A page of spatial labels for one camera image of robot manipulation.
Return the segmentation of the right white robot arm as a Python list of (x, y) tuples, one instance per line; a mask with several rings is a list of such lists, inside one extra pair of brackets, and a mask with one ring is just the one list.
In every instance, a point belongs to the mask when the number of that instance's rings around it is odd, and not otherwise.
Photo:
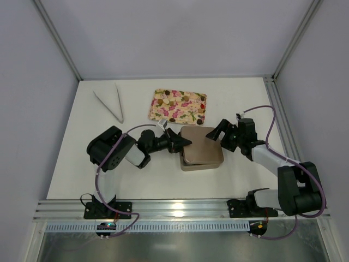
[(246, 204), (251, 213), (263, 209), (280, 210), (288, 216), (315, 218), (326, 208), (326, 198), (315, 164), (298, 162), (273, 150), (266, 141), (258, 139), (255, 122), (242, 118), (237, 124), (223, 119), (206, 135), (217, 140), (223, 133), (221, 147), (234, 152), (240, 149), (248, 160), (257, 163), (277, 177), (277, 188), (254, 189), (248, 192)]

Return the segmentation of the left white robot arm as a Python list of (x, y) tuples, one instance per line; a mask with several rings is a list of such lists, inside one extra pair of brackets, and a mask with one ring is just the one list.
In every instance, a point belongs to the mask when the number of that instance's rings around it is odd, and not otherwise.
[(92, 200), (85, 204), (85, 219), (130, 219), (131, 202), (116, 200), (114, 170), (122, 160), (127, 160), (133, 166), (143, 169), (151, 161), (151, 153), (167, 150), (169, 153), (181, 152), (192, 141), (176, 134), (171, 128), (164, 128), (161, 136), (146, 129), (139, 139), (130, 136), (116, 126), (112, 126), (93, 139), (87, 146), (89, 160), (96, 168)]

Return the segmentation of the metal tweezers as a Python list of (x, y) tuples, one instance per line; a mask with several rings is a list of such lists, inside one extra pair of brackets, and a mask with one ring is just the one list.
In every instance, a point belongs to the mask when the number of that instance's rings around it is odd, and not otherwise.
[(96, 92), (95, 90), (93, 90), (93, 94), (97, 101), (107, 110), (107, 112), (109, 112), (118, 123), (123, 124), (124, 114), (121, 95), (115, 82), (113, 83), (113, 91), (115, 93), (115, 97), (104, 94), (102, 91)]

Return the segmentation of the tan square tin lid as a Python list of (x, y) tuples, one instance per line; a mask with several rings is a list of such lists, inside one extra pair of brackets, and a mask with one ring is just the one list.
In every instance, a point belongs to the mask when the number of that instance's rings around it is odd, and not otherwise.
[(181, 136), (192, 142), (192, 144), (183, 147), (183, 158), (187, 164), (208, 165), (223, 163), (224, 155), (220, 140), (211, 140), (206, 137), (213, 130), (213, 127), (202, 126), (184, 126), (181, 128)]

